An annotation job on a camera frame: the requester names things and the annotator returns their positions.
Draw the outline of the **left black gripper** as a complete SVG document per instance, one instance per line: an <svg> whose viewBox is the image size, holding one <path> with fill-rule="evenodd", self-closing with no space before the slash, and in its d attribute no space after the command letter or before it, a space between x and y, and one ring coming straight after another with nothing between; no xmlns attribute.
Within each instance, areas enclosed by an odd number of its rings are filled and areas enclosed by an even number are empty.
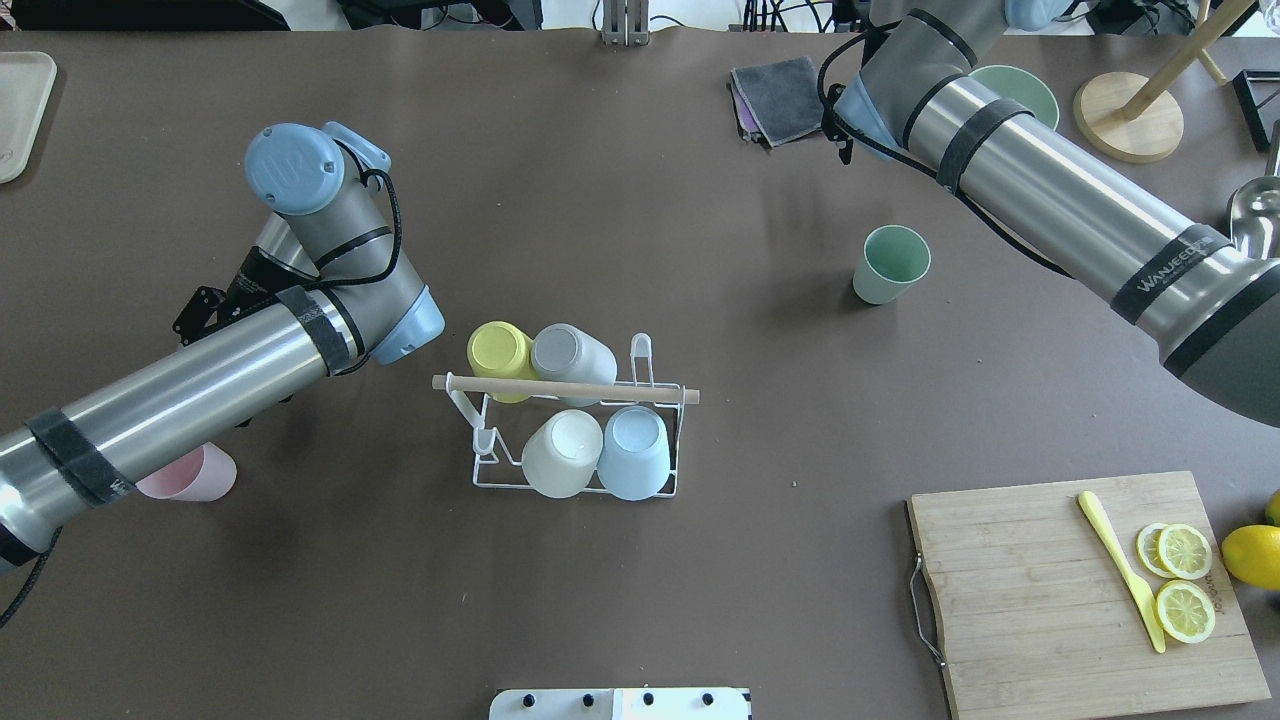
<svg viewBox="0 0 1280 720"><path fill-rule="evenodd" d="M261 301L261 293L200 286L179 310L172 329L189 346L237 322Z"/></svg>

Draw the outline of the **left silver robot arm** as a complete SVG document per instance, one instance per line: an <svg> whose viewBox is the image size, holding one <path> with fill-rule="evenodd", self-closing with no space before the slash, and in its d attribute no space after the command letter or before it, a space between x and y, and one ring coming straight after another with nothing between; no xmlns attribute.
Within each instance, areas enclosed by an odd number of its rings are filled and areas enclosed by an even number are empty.
<svg viewBox="0 0 1280 720"><path fill-rule="evenodd" d="M315 275L4 436L4 571L46 553L73 518L124 498L225 429L369 357L396 363L443 332L442 311L404 255L385 151L335 122L279 123L253 137L244 173Z"/></svg>

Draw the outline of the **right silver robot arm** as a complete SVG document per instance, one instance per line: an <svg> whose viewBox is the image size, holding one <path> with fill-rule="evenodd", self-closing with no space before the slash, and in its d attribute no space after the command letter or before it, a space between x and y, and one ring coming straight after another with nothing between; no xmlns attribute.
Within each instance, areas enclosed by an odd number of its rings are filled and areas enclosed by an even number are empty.
<svg viewBox="0 0 1280 720"><path fill-rule="evenodd" d="M1279 420L1279 269L1233 247L1021 104L972 77L1012 26L1064 1L918 1L847 85L819 83L827 137L928 174L989 213L1156 341L1165 369L1242 416Z"/></svg>

